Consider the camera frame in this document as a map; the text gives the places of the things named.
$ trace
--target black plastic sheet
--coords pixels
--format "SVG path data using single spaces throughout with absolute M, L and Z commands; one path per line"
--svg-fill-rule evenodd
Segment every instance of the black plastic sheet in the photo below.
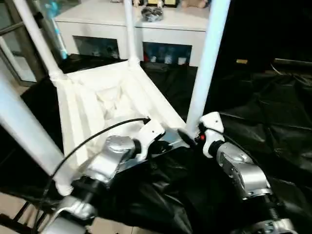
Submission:
M 71 56 L 63 69 L 72 72 L 111 62 Z M 196 69 L 148 63 L 142 67 L 185 119 Z M 304 76 L 215 74 L 205 110 L 221 113 L 226 133 L 269 176 L 300 234 L 312 230 L 311 82 Z M 51 82 L 42 81 L 22 97 L 62 149 L 57 94 Z M 0 191 L 36 204 L 47 175 L 3 129 L 1 135 Z M 60 199 L 53 187 L 45 208 Z M 99 214 L 131 226 L 183 234 L 228 233 L 244 217 L 239 216 L 235 192 L 221 169 L 200 152 L 185 148 L 120 174 L 103 195 Z

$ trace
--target tile floor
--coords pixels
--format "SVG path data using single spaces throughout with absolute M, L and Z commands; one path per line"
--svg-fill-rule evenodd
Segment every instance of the tile floor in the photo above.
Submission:
M 23 199 L 13 197 L 10 195 L 0 193 L 0 214 L 6 214 L 10 218 L 13 218 L 17 212 L 21 209 L 25 201 Z M 35 219 L 35 207 L 29 206 L 19 222 L 24 223 L 27 221 L 28 226 L 32 227 Z M 43 222 L 41 228 L 44 227 L 48 217 Z M 139 227 L 129 227 L 122 223 L 97 218 L 95 219 L 92 227 L 90 227 L 92 234 L 156 234 L 148 230 L 141 229 Z M 18 234 L 6 227 L 0 226 L 1 234 Z

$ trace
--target white pole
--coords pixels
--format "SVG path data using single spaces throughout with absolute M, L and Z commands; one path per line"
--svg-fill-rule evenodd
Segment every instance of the white pole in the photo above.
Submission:
M 137 57 L 136 40 L 135 40 L 135 27 L 133 24 L 133 7 L 132 0 L 125 0 L 125 14 L 126 14 L 126 26 L 128 36 L 128 48 L 129 48 L 129 64 L 130 66 L 138 66 L 139 59 Z
M 50 78 L 63 78 L 63 72 L 59 69 L 43 35 L 25 0 L 13 0 L 27 31 L 33 40 L 39 54 L 48 69 Z
M 51 175 L 62 161 L 63 154 L 43 129 L 22 99 L 15 93 L 0 70 L 0 124 L 24 148 L 24 150 Z M 70 188 L 74 171 L 67 165 L 56 174 L 54 180 L 61 194 Z
M 212 0 L 211 3 L 203 54 L 186 121 L 186 129 L 190 134 L 196 133 L 199 118 L 204 112 L 230 3 L 231 0 Z

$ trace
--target white frame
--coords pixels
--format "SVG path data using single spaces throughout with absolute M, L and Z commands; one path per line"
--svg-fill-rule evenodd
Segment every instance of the white frame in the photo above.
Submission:
M 187 120 L 187 130 L 191 134 L 195 134 L 198 120 L 203 114 L 230 2 L 231 0 L 212 1 L 206 30 L 207 36 L 205 38 L 200 67 L 196 75 Z M 14 0 L 14 4 L 49 71 L 50 79 L 66 79 L 66 76 L 57 66 L 26 1 Z M 128 60 L 129 66 L 134 72 L 142 73 L 143 70 L 140 69 L 138 64 L 134 40 L 135 31 L 132 21 L 131 0 L 125 1 L 125 14 L 127 19 L 128 48 L 130 52 L 130 58 Z M 168 122 L 171 121 L 177 126 L 182 126 L 183 123 L 177 123 L 180 121 L 178 117 L 174 115 L 171 116 L 172 107 L 167 105 L 167 100 L 162 96 L 159 90 L 155 90 L 149 79 L 149 81 L 144 80 L 144 76 L 145 75 L 142 74 L 142 80 L 139 81 L 143 82 L 147 89 L 152 91 L 149 94 L 155 97 L 153 101 L 155 103 L 161 103 L 161 105 L 168 108 L 164 109 L 164 118 L 167 118 Z M 29 155 L 51 175 L 53 170 L 63 159 L 62 154 L 20 97 L 15 94 L 10 85 L 8 85 L 2 73 L 0 73 L 0 90 L 0 121 L 2 126 L 16 139 Z M 72 173 L 73 170 L 65 165 L 55 177 L 55 181 L 58 185 L 69 186 Z

